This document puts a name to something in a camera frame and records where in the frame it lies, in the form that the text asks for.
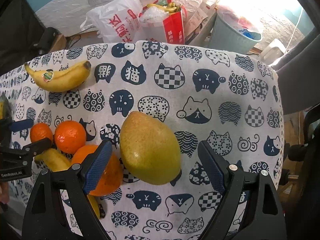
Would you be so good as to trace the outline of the person's right hand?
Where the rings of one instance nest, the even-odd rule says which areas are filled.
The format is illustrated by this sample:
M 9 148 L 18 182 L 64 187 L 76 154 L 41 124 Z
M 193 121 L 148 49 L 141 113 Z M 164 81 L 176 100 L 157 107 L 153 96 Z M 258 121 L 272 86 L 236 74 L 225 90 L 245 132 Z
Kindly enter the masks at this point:
M 9 199 L 9 184 L 7 182 L 0 182 L 0 202 L 7 204 Z

